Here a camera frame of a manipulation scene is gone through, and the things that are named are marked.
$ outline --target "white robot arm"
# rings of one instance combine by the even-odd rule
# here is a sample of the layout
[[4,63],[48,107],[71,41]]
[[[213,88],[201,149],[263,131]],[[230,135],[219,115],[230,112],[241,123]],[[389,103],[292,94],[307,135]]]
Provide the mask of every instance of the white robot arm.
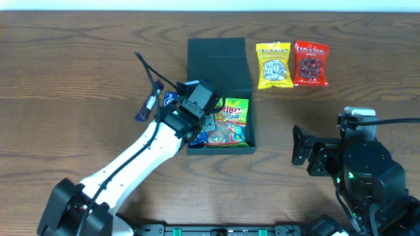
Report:
[[179,83],[177,92],[182,98],[180,106],[159,107],[157,120],[108,166],[76,186],[64,179],[54,187],[38,235],[133,235],[133,229],[116,212],[147,175],[194,140],[204,115],[216,112],[221,98],[203,81]]
[[[83,193],[92,198],[99,186],[109,175],[132,157],[149,141],[156,127],[156,121],[150,123],[144,134],[109,165],[97,173],[80,181],[83,184]],[[118,172],[112,181],[104,189],[96,203],[107,203],[110,206],[108,212],[114,217],[112,235],[132,236],[133,229],[122,219],[116,216],[120,206],[130,193],[160,164],[173,157],[181,147],[182,138],[175,135],[175,130],[165,123],[159,124],[156,137],[150,148],[145,149],[136,159],[131,161],[124,169]]]

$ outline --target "package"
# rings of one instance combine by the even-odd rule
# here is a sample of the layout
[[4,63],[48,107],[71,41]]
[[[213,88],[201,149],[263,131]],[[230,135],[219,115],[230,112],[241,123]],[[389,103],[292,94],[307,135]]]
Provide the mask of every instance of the package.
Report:
[[260,68],[258,89],[270,87],[293,88],[290,78],[290,43],[259,43],[257,56]]
[[207,133],[208,148],[248,147],[245,141],[248,99],[226,98],[222,111],[215,114],[216,129]]
[[329,53],[328,45],[297,41],[295,43],[295,86],[329,86],[325,68]]
[[[157,95],[160,95],[160,92],[163,90],[163,83],[161,81],[156,81],[155,86],[157,89]],[[149,119],[149,115],[152,112],[153,106],[156,102],[156,96],[152,89],[152,92],[150,93],[148,99],[143,103],[142,109],[137,113],[137,115],[134,117],[136,121],[138,122],[145,122]]]

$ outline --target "gummy candy package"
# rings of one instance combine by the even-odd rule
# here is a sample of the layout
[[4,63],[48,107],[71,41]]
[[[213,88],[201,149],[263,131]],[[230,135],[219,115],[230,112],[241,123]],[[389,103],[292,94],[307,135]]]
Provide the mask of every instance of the gummy candy package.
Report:
[[207,133],[207,148],[249,147],[245,141],[248,99],[226,98],[223,110],[215,114],[216,130]]

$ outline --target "black box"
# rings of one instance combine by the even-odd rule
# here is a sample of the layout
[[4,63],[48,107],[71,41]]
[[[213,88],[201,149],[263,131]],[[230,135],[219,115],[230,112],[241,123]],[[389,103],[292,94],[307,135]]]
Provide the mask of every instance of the black box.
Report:
[[245,140],[249,147],[188,147],[189,155],[242,155],[257,150],[249,72],[244,38],[189,39],[187,80],[204,80],[227,98],[249,100]]

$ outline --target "wood grain surface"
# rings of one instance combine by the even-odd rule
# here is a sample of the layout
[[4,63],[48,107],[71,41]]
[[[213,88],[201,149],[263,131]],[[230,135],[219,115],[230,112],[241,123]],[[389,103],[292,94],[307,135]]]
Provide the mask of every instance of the wood grain surface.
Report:
[[[124,204],[136,223],[275,224],[345,214],[329,178],[291,164],[294,124],[338,137],[337,113],[419,117],[420,15],[325,12],[0,12],[0,235],[34,235],[52,187],[80,181],[130,146],[150,93],[133,51],[186,80],[187,39],[245,37],[253,78],[254,155],[187,156],[158,167]],[[329,88],[257,90],[255,44],[330,46]],[[289,63],[294,71],[294,55]],[[378,128],[420,197],[420,125]]]

